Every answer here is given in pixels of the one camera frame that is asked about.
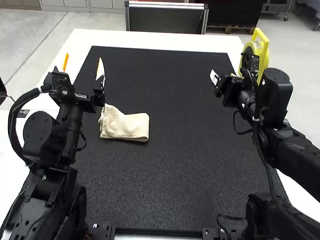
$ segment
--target black foam mat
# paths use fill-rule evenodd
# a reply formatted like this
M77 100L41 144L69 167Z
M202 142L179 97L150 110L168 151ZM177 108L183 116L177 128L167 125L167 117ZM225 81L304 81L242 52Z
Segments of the black foam mat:
M218 213L244 216L247 195L267 191L268 182L251 135L235 133L234 109L214 97L209 75L234 72L228 55L93 46L77 92L91 88L99 57L106 102L125 114L147 113L149 140L101 139L101 108L86 113L88 145L74 166L87 189L88 218L123 228L200 231L216 226ZM239 117L237 127L249 126ZM273 178L285 195L275 171Z

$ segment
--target metal bracket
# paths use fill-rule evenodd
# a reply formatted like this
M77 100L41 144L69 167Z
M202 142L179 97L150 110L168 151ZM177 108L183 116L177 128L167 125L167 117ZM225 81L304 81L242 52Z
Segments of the metal bracket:
M224 227L230 235L230 240L242 238L245 226L225 225ZM202 229L202 240L228 240L228 236L221 228L204 228Z
M86 220L88 232L99 240L114 240L116 227L110 221Z

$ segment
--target folded white towel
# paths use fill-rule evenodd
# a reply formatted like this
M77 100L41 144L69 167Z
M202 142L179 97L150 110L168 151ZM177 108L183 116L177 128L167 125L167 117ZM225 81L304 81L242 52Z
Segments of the folded white towel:
M100 138L145 142L149 139L149 115L125 115L115 106L105 104L101 111Z

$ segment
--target concrete floor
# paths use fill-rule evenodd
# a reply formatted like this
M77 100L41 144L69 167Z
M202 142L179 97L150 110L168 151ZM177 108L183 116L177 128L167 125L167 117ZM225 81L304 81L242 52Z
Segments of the concrete floor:
M269 66L290 76L294 91L288 118L294 126L295 122L301 122L297 113L295 118L290 118L290 106L298 106L305 124L295 127L307 136L312 134L311 140L320 147L320 131L315 132L311 127L320 120L317 105L300 104L300 99L306 98L312 103L320 102L320 32L312 31L314 21L306 17L290 14L287 22L282 17L265 15L258 22L270 39ZM2 9L0 22L0 76L15 98L38 83L73 29L125 30L124 15L105 13ZM224 33L221 29L210 29L207 34ZM244 44L251 39L242 30L233 30L231 34L238 35ZM0 109L10 106L6 100Z

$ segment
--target white cabinet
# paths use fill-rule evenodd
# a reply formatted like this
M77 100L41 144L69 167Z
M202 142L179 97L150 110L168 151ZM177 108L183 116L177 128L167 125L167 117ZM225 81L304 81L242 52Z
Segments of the white cabinet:
M64 5L66 7L77 7L77 8L86 8L86 0L64 0Z
M125 0L112 0L114 9L125 9Z
M56 7L64 7L64 0L41 0L42 5L44 6L56 6Z
M112 0L90 0L90 6L92 8L105 8L112 9Z
M22 6L22 2L20 0L5 0L8 6Z

